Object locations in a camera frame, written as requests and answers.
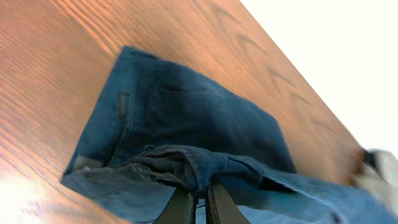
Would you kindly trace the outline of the dark blue shorts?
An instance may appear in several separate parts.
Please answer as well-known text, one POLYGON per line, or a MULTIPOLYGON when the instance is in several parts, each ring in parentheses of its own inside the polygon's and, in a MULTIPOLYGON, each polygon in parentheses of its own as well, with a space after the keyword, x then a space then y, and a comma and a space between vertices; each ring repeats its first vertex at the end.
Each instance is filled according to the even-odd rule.
POLYGON ((277 121, 183 65, 124 47, 61 183, 132 223, 217 178, 250 223, 396 223, 364 189, 297 173, 277 121))

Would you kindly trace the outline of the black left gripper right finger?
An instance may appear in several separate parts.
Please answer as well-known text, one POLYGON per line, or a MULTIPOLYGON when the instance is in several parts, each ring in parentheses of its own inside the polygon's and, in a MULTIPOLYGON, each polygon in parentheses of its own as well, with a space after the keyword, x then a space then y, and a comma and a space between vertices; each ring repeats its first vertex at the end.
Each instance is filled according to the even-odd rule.
POLYGON ((206 190, 205 210, 206 224, 250 224, 217 178, 206 190))

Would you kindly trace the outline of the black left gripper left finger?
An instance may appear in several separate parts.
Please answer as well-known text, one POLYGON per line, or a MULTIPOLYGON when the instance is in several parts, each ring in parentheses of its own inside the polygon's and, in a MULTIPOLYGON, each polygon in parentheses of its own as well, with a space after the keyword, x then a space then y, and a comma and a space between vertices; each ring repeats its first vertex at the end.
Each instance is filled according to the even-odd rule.
POLYGON ((176 188, 154 224, 195 224, 197 203, 189 190, 176 188))

